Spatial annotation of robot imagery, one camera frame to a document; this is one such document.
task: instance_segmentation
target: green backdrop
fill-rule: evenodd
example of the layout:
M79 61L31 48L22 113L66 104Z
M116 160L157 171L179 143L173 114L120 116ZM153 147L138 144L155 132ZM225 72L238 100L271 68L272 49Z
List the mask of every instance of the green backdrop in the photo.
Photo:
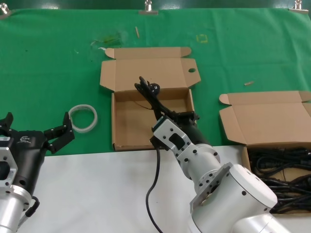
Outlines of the green backdrop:
M229 145L219 95L309 90L310 38L308 15L287 9L162 10L158 16L136 10L18 10L0 20L0 118L10 111L12 128L45 130L60 125L71 107L90 104L98 125L75 133L58 154L112 151L111 92L99 85L101 62L108 58L98 47L189 46L202 79L193 87L199 128L213 145ZM92 115L74 120L83 127Z

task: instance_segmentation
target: cardboard box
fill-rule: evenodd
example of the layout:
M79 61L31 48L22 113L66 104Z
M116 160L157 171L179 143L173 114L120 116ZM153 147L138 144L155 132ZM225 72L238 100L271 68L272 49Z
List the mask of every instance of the cardboard box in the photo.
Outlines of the cardboard box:
M106 49L114 60L102 63L100 85L112 94L112 143L115 150L152 149L156 118L148 101L135 89L142 76L161 87L162 104L176 112L193 111L189 87L201 80L188 47Z
M311 100L311 92L232 93L220 95L219 100L231 105L220 116L227 138L245 145L242 165L247 169L251 170L249 148L311 149L311 103L304 103ZM292 181L307 174L311 171L287 168L273 177Z

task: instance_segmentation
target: coiled black cable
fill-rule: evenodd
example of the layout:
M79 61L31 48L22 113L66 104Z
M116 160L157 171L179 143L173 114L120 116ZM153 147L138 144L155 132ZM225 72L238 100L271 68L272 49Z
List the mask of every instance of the coiled black cable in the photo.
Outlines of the coiled black cable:
M286 168L311 171L311 152L305 148L249 149L251 169L276 194L278 203L271 209L273 214L292 210L311 211L311 174L290 182L271 176Z

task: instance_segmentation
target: metal clip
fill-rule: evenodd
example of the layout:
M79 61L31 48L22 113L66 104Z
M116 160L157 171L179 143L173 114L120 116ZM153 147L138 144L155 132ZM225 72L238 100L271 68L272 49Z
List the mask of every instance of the metal clip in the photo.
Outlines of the metal clip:
M292 9L289 9L292 12L308 14L309 10L302 9L302 0L295 0L295 6Z
M146 0L145 1L145 10L144 11L140 11L139 13L141 15L157 15L158 11L153 11L151 5L152 5L151 0Z
M0 9L3 12L3 15L0 16L0 19L4 19L11 14L11 11L9 10L8 5L5 3L0 4Z

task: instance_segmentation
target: cardboard box lid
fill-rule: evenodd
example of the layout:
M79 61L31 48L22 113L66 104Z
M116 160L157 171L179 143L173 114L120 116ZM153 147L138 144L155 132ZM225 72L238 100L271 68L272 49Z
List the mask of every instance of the cardboard box lid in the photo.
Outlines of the cardboard box lid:
M115 91L135 90L139 76L161 88L190 87L201 80L194 59L182 58L189 47L106 49L115 60L102 62L100 85Z
M222 94L231 105L220 111L227 138L246 145L311 142L311 92Z

